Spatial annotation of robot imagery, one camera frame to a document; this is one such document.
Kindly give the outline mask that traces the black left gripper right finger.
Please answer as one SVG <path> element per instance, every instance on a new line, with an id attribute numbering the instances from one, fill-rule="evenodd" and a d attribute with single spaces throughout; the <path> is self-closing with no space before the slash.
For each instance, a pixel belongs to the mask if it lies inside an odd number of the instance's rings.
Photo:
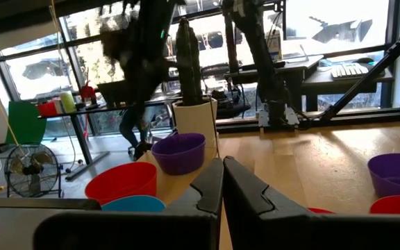
<path id="1" fill-rule="evenodd" d="M 400 250 L 400 215 L 315 213 L 233 157 L 223 164 L 234 250 Z"/>

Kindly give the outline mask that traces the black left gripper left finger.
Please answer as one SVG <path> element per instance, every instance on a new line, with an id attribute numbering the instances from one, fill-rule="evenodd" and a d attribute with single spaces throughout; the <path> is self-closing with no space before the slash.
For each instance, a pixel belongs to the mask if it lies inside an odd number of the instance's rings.
<path id="1" fill-rule="evenodd" d="M 59 213 L 36 228 L 33 250 L 218 250 L 223 178 L 215 158 L 161 212 Z"/>

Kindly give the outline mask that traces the light blue plastic bowl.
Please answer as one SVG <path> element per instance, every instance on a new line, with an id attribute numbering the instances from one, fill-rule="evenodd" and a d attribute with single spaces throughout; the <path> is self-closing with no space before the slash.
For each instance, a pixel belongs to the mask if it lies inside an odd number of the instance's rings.
<path id="1" fill-rule="evenodd" d="M 119 212 L 161 212 L 166 205 L 158 198 L 149 195 L 135 195 L 115 199 L 101 206 L 102 211 Z"/>

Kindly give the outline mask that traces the green cactus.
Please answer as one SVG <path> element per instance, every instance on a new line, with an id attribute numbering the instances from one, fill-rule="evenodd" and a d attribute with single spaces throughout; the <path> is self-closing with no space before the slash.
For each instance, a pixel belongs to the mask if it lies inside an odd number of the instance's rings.
<path id="1" fill-rule="evenodd" d="M 199 41 L 186 18 L 182 18 L 176 32 L 176 61 L 184 106 L 203 103 Z"/>

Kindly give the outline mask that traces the pale green cup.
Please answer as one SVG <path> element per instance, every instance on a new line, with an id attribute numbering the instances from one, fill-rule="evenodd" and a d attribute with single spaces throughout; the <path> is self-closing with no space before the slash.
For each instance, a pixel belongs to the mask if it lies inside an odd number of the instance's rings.
<path id="1" fill-rule="evenodd" d="M 66 113 L 76 112 L 76 104 L 75 104 L 73 95 L 70 91 L 61 92 L 60 100 L 62 102 L 62 106 Z"/>

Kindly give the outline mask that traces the black monitor pole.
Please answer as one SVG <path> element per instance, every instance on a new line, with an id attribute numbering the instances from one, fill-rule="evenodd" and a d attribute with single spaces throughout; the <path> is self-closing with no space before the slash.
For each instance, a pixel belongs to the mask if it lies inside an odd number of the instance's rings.
<path id="1" fill-rule="evenodd" d="M 230 72 L 237 72 L 238 71 L 238 60 L 237 60 L 237 53 L 236 53 L 236 45 L 234 39 L 234 30 L 233 30 L 233 23 L 231 20 L 231 16 L 227 12 L 222 13 L 224 16 L 224 23 L 225 23 L 225 36 L 226 36 L 226 47 L 228 52 L 228 63 Z"/>

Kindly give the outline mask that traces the black equipment pile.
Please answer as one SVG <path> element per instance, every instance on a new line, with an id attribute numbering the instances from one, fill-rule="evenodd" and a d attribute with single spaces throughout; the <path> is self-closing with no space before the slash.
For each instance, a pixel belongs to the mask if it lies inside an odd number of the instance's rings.
<path id="1" fill-rule="evenodd" d="M 238 88 L 224 91 L 213 90 L 211 95 L 217 100 L 217 119 L 234 118 L 251 108 Z"/>

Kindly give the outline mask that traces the red box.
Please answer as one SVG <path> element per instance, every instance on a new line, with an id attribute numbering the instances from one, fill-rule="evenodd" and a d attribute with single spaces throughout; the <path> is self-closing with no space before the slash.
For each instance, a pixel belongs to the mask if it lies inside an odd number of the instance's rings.
<path id="1" fill-rule="evenodd" d="M 58 114 L 55 103 L 52 101 L 39 103 L 37 105 L 37 109 L 39 111 L 40 116 L 42 117 L 51 117 Z"/>

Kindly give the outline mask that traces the green board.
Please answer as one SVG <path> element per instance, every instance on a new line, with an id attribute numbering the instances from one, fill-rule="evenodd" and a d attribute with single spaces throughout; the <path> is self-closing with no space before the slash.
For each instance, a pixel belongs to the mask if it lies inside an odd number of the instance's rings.
<path id="1" fill-rule="evenodd" d="M 8 123 L 6 144 L 41 143 L 47 121 L 38 119 L 38 108 L 25 101 L 10 101 L 8 106 Z"/>

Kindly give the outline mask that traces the black floor fan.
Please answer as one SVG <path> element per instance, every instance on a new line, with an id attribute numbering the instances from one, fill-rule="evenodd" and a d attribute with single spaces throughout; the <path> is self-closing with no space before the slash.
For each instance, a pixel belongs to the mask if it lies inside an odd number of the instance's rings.
<path id="1" fill-rule="evenodd" d="M 41 143 L 20 144 L 9 153 L 4 167 L 7 197 L 37 198 L 56 193 L 63 198 L 62 170 L 50 148 Z"/>

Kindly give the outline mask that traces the black keyboard desk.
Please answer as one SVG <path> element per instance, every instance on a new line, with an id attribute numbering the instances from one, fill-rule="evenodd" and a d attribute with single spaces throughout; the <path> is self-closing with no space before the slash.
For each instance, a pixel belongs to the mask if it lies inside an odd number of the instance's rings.
<path id="1" fill-rule="evenodd" d="M 282 76 L 293 94 L 300 97 L 305 96 L 308 100 L 307 110 L 317 109 L 317 103 L 312 98 L 327 94 L 344 94 L 360 78 L 349 78 L 342 80 L 333 80 L 331 68 L 320 67 L 319 62 L 323 55 L 309 56 L 307 58 L 294 58 L 287 60 L 285 65 L 275 69 L 279 76 Z M 369 70 L 376 64 L 361 64 Z"/>

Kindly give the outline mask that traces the white keyboard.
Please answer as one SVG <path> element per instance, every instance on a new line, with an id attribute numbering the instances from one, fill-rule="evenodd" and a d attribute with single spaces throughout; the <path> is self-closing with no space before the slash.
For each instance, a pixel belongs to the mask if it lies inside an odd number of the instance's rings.
<path id="1" fill-rule="evenodd" d="M 333 80 L 361 78 L 368 72 L 369 69 L 359 63 L 336 65 L 331 68 L 331 76 Z"/>

